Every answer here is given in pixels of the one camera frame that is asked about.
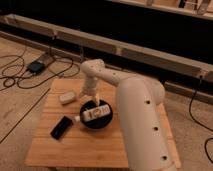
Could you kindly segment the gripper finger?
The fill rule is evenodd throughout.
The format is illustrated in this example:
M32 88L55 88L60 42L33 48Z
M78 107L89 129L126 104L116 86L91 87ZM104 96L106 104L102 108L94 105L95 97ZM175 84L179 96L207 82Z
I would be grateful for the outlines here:
M83 95L84 95L84 94L83 94L82 92L80 92L79 95L78 95L78 99L82 98Z
M100 105L100 97L99 97L99 94L96 94L95 97L94 97L94 102L96 104L96 106L99 106Z

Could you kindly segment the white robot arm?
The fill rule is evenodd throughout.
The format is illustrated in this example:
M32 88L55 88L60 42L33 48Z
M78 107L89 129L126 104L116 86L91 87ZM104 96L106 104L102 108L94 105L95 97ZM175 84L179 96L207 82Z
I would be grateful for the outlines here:
M98 80L116 87L116 107L129 168L132 171L177 171L168 147L157 106L165 97L165 88L148 76L108 69L101 59L84 61L85 74L80 96L91 96L96 105Z

